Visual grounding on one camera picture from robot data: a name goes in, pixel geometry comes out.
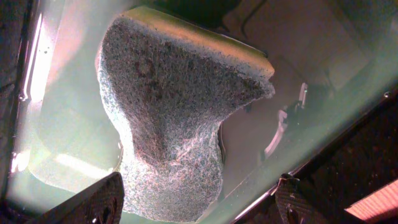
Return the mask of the green scouring sponge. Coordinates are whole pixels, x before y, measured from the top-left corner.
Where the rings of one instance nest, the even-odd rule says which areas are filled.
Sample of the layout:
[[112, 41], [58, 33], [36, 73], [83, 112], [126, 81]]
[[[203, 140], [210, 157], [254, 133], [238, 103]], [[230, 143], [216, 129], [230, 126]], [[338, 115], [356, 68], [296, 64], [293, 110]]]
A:
[[117, 16], [98, 51], [102, 104], [120, 136], [123, 210], [194, 222], [223, 186], [221, 123], [271, 98], [274, 68], [246, 44], [140, 6]]

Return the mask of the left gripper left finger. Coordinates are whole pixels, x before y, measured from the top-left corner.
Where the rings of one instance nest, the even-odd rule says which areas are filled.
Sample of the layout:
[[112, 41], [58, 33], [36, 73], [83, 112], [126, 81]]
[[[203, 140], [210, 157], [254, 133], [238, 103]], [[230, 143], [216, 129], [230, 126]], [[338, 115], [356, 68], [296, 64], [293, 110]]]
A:
[[123, 179], [113, 172], [28, 224], [119, 224], [124, 203]]

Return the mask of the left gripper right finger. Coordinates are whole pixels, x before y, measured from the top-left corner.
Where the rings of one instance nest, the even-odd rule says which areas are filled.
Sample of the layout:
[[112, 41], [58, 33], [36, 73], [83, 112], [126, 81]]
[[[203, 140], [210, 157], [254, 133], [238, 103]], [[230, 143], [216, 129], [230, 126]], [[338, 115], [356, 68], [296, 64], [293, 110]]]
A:
[[274, 192], [279, 215], [284, 224], [324, 224], [327, 219], [299, 190], [299, 180], [282, 174]]

